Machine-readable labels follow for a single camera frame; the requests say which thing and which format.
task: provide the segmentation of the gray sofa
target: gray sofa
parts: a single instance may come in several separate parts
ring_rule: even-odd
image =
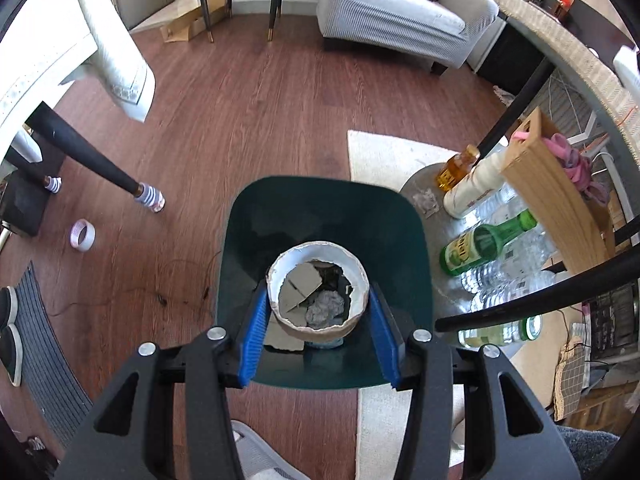
[[[319,0],[325,38],[358,41],[417,54],[458,68],[496,19],[493,0]]]

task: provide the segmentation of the metal screw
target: metal screw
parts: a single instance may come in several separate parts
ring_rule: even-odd
[[[155,351],[156,345],[153,343],[142,343],[142,345],[138,347],[138,353],[142,356],[153,355]]]
[[[482,348],[482,353],[491,359],[495,359],[500,355],[500,349],[496,345],[486,345]]]
[[[207,337],[212,341],[220,341],[221,339],[225,338],[225,335],[226,335],[226,330],[221,326],[215,326],[207,330]]]
[[[431,341],[431,332],[423,328],[414,330],[414,339],[416,341],[419,341],[420,343],[428,343],[429,341]]]

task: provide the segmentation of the wooden floor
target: wooden floor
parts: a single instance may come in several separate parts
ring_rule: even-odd
[[[68,160],[40,235],[14,235],[2,252],[0,285],[17,283],[34,261],[60,345],[91,398],[141,342],[174,346],[211,325],[225,217],[248,183],[269,174],[348,180],[350,128],[459,150],[502,113],[491,86],[466,66],[437,78],[428,63],[383,49],[323,52],[312,17],[284,16],[273,43],[266,29],[266,16],[237,16],[216,26],[215,44],[204,35],[171,44],[156,30],[135,35],[156,76],[143,124],[127,119],[96,80],[75,83],[56,107],[166,197],[164,211],[153,214]],[[79,218],[97,230],[85,254],[67,241]],[[212,293],[203,299],[207,286]],[[40,434],[62,456],[28,388],[0,376],[2,411],[18,437]],[[252,384],[228,398],[233,417],[309,477],[354,478],[355,390]],[[182,414],[180,402],[176,411]],[[184,478],[182,424],[176,433]]]

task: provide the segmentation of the wooden board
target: wooden board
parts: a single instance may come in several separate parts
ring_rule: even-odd
[[[558,129],[536,108],[519,130],[529,137],[509,143],[502,174],[545,227],[567,270],[578,274],[608,260],[614,247],[607,209],[583,200],[542,141]]]

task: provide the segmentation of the pink cloth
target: pink cloth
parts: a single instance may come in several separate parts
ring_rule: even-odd
[[[529,137],[529,132],[514,132],[511,139],[524,140]],[[563,134],[553,134],[551,139],[543,137],[542,141],[549,151],[559,159],[566,176],[574,183],[578,191],[587,198],[596,200],[600,205],[609,203],[609,192],[599,182],[594,182],[591,177],[591,159],[580,154],[573,148]]]

